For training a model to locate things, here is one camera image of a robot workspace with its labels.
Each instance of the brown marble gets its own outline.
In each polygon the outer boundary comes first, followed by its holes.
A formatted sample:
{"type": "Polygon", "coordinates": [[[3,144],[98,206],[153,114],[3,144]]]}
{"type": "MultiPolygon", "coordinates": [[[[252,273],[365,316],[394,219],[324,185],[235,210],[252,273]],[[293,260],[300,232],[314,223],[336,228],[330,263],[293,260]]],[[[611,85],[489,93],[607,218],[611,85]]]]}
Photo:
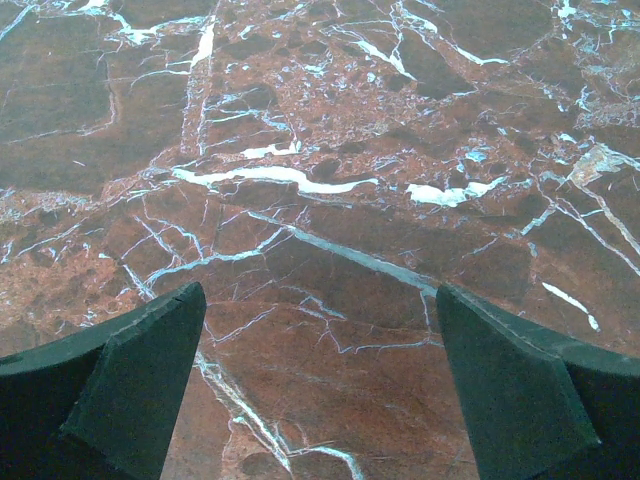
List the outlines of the brown marble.
{"type": "Polygon", "coordinates": [[[640,355],[639,32],[623,0],[0,3],[0,355],[198,280],[164,479],[478,478],[441,282],[640,355]]]}

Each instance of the marble surface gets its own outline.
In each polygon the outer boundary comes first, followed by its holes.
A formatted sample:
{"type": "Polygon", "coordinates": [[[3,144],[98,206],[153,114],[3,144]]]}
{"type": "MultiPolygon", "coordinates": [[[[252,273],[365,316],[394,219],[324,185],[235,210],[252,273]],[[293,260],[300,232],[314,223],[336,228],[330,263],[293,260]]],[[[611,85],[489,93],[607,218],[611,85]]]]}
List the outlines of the marble surface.
{"type": "Polygon", "coordinates": [[[639,31],[636,0],[0,1],[0,355],[198,280],[163,479],[478,478],[441,282],[640,356],[639,31]]]}

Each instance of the stone countertop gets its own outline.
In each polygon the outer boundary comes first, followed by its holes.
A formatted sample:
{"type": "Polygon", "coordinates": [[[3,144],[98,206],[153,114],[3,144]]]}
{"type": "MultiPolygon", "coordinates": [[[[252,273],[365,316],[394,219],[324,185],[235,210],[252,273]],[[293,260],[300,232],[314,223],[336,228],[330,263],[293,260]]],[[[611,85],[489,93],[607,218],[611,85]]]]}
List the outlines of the stone countertop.
{"type": "Polygon", "coordinates": [[[640,356],[639,32],[631,0],[0,3],[0,355],[197,280],[163,479],[477,479],[441,282],[640,356]]]}

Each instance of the polished stone surface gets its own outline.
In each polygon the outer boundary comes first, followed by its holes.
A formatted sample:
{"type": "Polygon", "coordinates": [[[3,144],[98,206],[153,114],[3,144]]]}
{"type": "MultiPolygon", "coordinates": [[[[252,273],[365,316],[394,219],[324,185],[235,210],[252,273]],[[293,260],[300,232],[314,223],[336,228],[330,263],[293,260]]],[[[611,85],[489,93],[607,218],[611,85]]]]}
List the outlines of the polished stone surface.
{"type": "Polygon", "coordinates": [[[640,356],[639,31],[633,0],[0,2],[0,354],[197,280],[164,479],[478,478],[441,282],[640,356]]]}

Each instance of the black object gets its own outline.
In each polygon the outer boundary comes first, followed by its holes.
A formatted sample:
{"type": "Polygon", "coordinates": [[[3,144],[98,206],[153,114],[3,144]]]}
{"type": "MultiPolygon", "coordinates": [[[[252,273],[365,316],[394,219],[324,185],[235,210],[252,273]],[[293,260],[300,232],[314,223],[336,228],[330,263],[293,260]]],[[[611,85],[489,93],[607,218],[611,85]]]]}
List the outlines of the black object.
{"type": "Polygon", "coordinates": [[[192,283],[0,359],[0,478],[158,479],[205,310],[192,283]]]}
{"type": "Polygon", "coordinates": [[[640,479],[640,359],[442,285],[438,316],[483,480],[640,479]]]}

